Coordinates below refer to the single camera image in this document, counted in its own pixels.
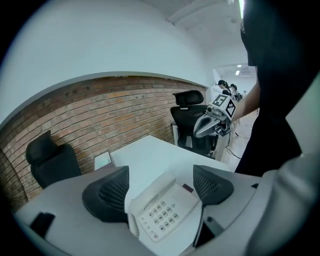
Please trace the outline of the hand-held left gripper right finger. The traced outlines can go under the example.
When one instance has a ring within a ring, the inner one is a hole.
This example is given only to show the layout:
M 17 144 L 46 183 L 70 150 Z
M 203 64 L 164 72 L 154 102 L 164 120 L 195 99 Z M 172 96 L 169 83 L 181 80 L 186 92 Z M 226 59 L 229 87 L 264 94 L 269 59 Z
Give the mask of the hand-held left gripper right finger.
M 200 247 L 223 233 L 243 212 L 260 182 L 258 176 L 195 164 L 193 186 L 201 214 L 192 246 Z

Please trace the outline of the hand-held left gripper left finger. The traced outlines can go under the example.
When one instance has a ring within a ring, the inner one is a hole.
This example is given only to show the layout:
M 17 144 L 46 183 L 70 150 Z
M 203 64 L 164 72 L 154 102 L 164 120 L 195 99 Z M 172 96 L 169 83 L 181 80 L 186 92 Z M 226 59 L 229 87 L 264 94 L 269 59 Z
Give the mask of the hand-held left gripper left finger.
M 129 167 L 55 182 L 14 216 L 45 255 L 150 255 L 129 229 Z

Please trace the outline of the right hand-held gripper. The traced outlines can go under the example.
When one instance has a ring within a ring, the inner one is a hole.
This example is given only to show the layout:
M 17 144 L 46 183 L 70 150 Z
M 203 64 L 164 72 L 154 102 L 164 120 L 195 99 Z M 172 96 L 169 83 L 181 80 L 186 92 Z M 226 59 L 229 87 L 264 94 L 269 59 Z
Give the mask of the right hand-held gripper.
M 193 129 L 195 137 L 205 137 L 213 132 L 224 137 L 230 133 L 235 110 L 231 96 L 219 94 L 207 106 L 206 114 L 196 121 Z

